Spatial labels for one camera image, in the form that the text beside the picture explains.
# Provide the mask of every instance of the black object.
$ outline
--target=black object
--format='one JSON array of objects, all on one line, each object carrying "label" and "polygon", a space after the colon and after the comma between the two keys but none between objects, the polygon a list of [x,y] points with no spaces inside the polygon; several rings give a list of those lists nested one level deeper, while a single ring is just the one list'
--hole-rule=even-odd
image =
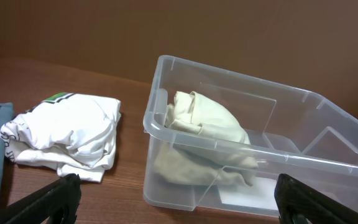
[{"label": "black object", "polygon": [[68,174],[0,211],[0,223],[72,224],[80,199],[80,177]]},{"label": "black object", "polygon": [[287,174],[278,176],[274,197],[281,224],[358,224],[358,213]]}]

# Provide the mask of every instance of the background wall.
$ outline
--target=background wall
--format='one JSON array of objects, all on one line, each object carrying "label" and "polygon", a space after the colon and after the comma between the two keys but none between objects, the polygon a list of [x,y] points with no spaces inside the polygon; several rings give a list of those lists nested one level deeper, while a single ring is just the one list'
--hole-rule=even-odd
[{"label": "background wall", "polygon": [[358,118],[358,1],[0,1],[0,55],[150,83],[163,54],[317,91]]}]

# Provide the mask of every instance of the brown table surface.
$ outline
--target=brown table surface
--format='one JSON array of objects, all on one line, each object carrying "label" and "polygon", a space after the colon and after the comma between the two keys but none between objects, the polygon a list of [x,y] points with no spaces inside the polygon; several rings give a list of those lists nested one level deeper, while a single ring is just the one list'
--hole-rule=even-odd
[{"label": "brown table surface", "polygon": [[[278,223],[258,215],[197,208],[194,212],[158,208],[143,199],[149,135],[143,115],[150,84],[19,58],[0,58],[0,103],[16,113],[60,92],[121,100],[114,166],[103,182],[81,184],[77,223]],[[18,166],[5,160],[0,209],[58,179],[56,171]]]}]

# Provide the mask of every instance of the plastic bin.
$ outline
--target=plastic bin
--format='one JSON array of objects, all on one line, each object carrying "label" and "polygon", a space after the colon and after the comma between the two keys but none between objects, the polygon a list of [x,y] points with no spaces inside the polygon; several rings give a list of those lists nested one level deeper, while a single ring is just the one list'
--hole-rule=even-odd
[{"label": "plastic bin", "polygon": [[[196,91],[226,107],[248,133],[250,145],[165,128],[166,107],[177,91]],[[151,205],[277,217],[272,183],[286,173],[358,212],[358,120],[317,93],[161,56],[143,124],[150,134],[144,199]],[[154,162],[161,147],[175,146],[227,154],[249,151],[260,164],[249,170],[258,183],[248,189],[213,181],[172,184],[154,171]]]}]

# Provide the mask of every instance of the beige fabric in bin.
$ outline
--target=beige fabric in bin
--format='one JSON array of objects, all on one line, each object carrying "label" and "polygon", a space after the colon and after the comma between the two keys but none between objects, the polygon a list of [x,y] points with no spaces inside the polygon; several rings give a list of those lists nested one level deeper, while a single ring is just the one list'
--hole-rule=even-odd
[{"label": "beige fabric in bin", "polygon": [[[178,91],[175,105],[167,106],[165,126],[209,138],[250,144],[248,134],[237,119],[219,103],[196,93]],[[162,144],[155,160],[155,171],[176,184],[252,184],[251,172],[228,172],[222,166],[256,169],[258,164],[248,150],[238,153],[216,152],[191,146]]]}]

